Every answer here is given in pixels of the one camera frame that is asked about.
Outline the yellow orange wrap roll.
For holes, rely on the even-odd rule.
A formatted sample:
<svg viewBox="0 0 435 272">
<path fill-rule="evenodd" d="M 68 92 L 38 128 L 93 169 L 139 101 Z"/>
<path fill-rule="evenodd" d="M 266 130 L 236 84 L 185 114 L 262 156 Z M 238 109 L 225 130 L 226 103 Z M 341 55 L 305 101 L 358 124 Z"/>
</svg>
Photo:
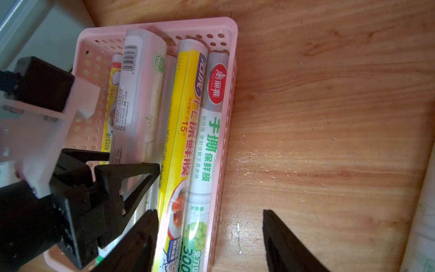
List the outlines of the yellow orange wrap roll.
<svg viewBox="0 0 435 272">
<path fill-rule="evenodd" d="M 154 272 L 177 270 L 207 56 L 202 42 L 180 41 L 160 175 Z"/>
</svg>

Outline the green white wrap roll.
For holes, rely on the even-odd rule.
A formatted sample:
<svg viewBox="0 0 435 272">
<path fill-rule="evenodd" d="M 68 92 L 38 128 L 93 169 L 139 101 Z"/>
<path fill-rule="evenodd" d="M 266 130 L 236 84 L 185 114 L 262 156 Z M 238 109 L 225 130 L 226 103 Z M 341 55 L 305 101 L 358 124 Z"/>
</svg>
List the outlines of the green white wrap roll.
<svg viewBox="0 0 435 272">
<path fill-rule="evenodd" d="M 204 267 L 203 255 L 218 154 L 228 61 L 229 55 L 226 53 L 212 52 L 208 55 L 199 132 L 196 139 L 194 173 L 189 185 L 187 212 L 182 233 L 179 272 L 200 272 Z"/>
</svg>

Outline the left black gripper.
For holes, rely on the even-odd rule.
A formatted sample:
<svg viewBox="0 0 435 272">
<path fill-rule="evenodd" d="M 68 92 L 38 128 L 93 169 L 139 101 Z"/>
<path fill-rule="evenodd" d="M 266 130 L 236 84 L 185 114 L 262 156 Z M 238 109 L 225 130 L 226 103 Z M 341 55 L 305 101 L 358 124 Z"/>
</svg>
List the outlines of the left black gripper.
<svg viewBox="0 0 435 272">
<path fill-rule="evenodd" d="M 1 188 L 1 270 L 17 271 L 61 242 L 75 266 L 82 268 L 95 258 L 96 242 L 92 240 L 85 252 L 75 250 L 75 218 L 63 197 L 52 193 L 51 184 L 85 192 L 92 187 L 86 163 L 109 161 L 110 153 L 64 148 L 73 120 L 95 113 L 100 90 L 32 56 L 20 59 L 14 71 L 1 72 L 1 91 L 1 161 L 13 162 L 19 179 Z M 55 168 L 73 158 L 80 161 L 78 169 L 56 177 Z M 140 203 L 159 175 L 157 163 L 95 167 L 105 222 L 100 248 L 135 225 Z"/>
</svg>

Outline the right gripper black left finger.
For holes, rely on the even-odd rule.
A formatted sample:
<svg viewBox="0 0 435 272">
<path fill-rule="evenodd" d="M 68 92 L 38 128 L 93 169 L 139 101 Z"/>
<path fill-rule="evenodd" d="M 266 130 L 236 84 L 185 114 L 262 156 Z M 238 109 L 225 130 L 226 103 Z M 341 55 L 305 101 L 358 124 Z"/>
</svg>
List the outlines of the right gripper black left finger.
<svg viewBox="0 0 435 272">
<path fill-rule="evenodd" d="M 150 272 L 156 251 L 159 220 L 156 210 L 146 211 L 94 272 Z"/>
</svg>

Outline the silver green wrap roll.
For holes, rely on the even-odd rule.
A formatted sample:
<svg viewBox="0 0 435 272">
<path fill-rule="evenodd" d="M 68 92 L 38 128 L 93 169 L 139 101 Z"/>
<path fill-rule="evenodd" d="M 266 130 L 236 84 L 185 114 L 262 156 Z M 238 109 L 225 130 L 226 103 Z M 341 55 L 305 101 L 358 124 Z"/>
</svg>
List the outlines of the silver green wrap roll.
<svg viewBox="0 0 435 272">
<path fill-rule="evenodd" d="M 154 162 L 166 52 L 157 34 L 127 30 L 109 164 Z"/>
</svg>

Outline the silver foil wrap roll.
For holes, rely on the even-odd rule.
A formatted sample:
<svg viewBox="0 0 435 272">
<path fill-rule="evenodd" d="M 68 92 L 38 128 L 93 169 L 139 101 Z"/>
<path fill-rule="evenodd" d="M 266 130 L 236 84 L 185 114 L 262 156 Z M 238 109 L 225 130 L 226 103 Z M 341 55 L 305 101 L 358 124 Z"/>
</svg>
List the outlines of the silver foil wrap roll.
<svg viewBox="0 0 435 272">
<path fill-rule="evenodd" d="M 151 163 L 161 165 L 164 155 L 165 137 L 168 127 L 169 110 L 171 106 L 174 74 L 177 57 L 167 54 L 165 58 L 165 72 L 163 77 L 162 95 L 159 103 L 156 136 L 152 146 Z"/>
</svg>

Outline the white red label wrap roll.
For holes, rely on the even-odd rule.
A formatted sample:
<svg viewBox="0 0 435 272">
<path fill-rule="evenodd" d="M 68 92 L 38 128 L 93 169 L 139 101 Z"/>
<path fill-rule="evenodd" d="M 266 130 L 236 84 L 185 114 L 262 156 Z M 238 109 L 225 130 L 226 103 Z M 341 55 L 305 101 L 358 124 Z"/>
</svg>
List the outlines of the white red label wrap roll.
<svg viewBox="0 0 435 272">
<path fill-rule="evenodd" d="M 403 257 L 401 272 L 435 270 L 435 152 L 432 151 Z"/>
</svg>

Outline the pink plastic basket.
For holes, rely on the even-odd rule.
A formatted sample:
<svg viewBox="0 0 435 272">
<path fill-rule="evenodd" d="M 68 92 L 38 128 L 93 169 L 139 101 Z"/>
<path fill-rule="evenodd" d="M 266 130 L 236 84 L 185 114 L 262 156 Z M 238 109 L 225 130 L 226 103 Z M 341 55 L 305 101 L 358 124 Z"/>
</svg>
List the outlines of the pink plastic basket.
<svg viewBox="0 0 435 272">
<path fill-rule="evenodd" d="M 95 114 L 87 120 L 76 118 L 65 141 L 65 147 L 79 150 L 105 151 L 102 144 L 104 134 L 104 110 L 109 94 L 109 72 L 111 58 L 123 50 L 125 33 L 129 28 L 146 29 L 161 36 L 168 44 L 168 53 L 176 54 L 179 42 L 192 37 L 204 42 L 214 52 L 223 52 L 229 57 L 224 83 L 223 112 L 221 114 L 220 144 L 217 148 L 217 162 L 212 174 L 211 206 L 202 254 L 202 272 L 213 267 L 217 237 L 219 210 L 222 200 L 224 169 L 230 134 L 234 88 L 237 78 L 236 45 L 238 28 L 229 17 L 176 20 L 168 22 L 129 24 L 112 27 L 94 27 L 83 30 L 77 40 L 72 73 L 76 77 L 92 82 L 101 88 Z"/>
</svg>

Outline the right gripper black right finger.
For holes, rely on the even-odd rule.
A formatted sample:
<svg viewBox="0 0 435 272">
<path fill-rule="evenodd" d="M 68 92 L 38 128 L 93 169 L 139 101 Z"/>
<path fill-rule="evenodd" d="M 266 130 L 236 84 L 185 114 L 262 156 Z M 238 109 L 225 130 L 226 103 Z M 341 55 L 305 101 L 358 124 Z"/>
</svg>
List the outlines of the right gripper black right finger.
<svg viewBox="0 0 435 272">
<path fill-rule="evenodd" d="M 270 272 L 328 272 L 273 210 L 263 211 L 263 238 Z"/>
</svg>

